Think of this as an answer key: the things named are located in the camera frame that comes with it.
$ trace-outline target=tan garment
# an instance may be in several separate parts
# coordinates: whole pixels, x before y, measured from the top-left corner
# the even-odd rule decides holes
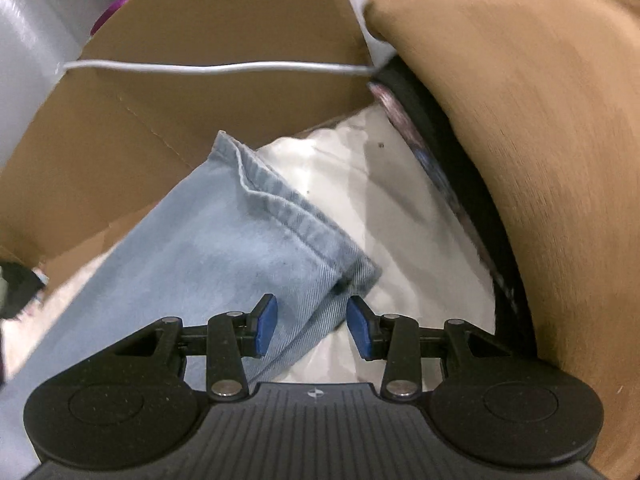
[[[540,357],[605,407],[591,463],[640,474],[640,0],[370,0],[510,237]]]

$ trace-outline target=denim fabric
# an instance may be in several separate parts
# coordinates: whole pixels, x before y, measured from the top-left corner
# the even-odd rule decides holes
[[[269,351],[245,362],[251,383],[269,380],[334,329],[347,298],[366,295],[379,274],[327,216],[220,132],[207,161],[122,241],[0,392],[0,478],[38,463],[22,425],[30,392],[140,327],[163,316],[205,324],[275,294]],[[190,360],[185,380],[204,389],[204,360]]]

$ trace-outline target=white sheet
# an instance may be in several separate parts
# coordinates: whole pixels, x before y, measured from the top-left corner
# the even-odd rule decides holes
[[[494,332],[488,271],[381,108],[306,139],[278,139],[258,154],[383,269],[366,297],[375,313],[433,328],[459,317]],[[422,368],[424,388],[437,386],[438,362],[423,360]],[[383,362],[360,359],[343,324],[278,380],[378,386],[383,370]]]

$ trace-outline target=white cord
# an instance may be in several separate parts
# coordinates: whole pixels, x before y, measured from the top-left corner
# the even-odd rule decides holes
[[[217,66],[164,65],[155,63],[127,63],[106,59],[83,59],[63,65],[64,70],[73,68],[105,68],[121,72],[173,73],[173,74],[233,74],[235,72],[264,72],[270,70],[297,70],[302,72],[327,72],[354,76],[374,73],[372,66],[342,65],[335,63],[310,63],[303,61],[251,61]]]

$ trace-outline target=cardboard flap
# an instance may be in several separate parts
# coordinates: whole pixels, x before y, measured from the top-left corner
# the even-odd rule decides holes
[[[82,58],[369,63],[348,0],[131,0]],[[260,146],[369,101],[362,77],[74,70],[0,176],[0,222],[42,256],[59,256],[160,200],[206,158],[219,129]]]

